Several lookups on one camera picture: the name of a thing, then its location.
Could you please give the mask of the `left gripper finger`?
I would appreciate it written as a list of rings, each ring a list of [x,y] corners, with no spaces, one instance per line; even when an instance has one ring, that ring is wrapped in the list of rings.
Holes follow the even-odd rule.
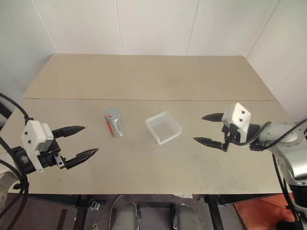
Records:
[[[61,138],[61,137],[69,137],[72,136],[80,131],[85,129],[84,126],[66,126],[59,129],[52,130],[52,134],[54,139]]]
[[[95,153],[99,150],[99,148],[95,148],[95,149],[89,149],[86,151],[83,151],[79,154],[76,155],[76,157],[66,161],[64,160],[64,166],[66,169],[70,169],[73,168],[81,163],[84,163],[85,161],[87,161],[88,159],[90,159],[92,156],[95,155]]]

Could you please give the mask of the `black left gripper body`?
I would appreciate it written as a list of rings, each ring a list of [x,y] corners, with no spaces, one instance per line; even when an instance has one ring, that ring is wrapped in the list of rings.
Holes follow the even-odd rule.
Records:
[[[53,140],[46,151],[40,152],[38,160],[43,169],[58,166],[60,169],[68,169],[66,159],[60,154],[60,147],[56,140]]]

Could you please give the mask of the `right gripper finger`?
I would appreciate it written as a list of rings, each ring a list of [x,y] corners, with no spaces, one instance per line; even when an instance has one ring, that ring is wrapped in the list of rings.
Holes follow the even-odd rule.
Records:
[[[223,113],[214,113],[205,115],[202,117],[202,120],[211,121],[211,122],[221,122],[223,118]]]
[[[193,139],[204,146],[219,149],[219,150],[225,150],[224,143],[222,142],[218,142],[210,138],[202,138],[202,137],[196,137]]]

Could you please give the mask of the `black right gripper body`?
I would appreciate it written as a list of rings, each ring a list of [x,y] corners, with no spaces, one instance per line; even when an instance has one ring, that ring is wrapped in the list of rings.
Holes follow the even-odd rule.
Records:
[[[236,140],[238,127],[234,124],[230,124],[229,126],[224,125],[222,132],[224,133],[224,143],[222,144],[222,150],[227,152],[229,144]]]

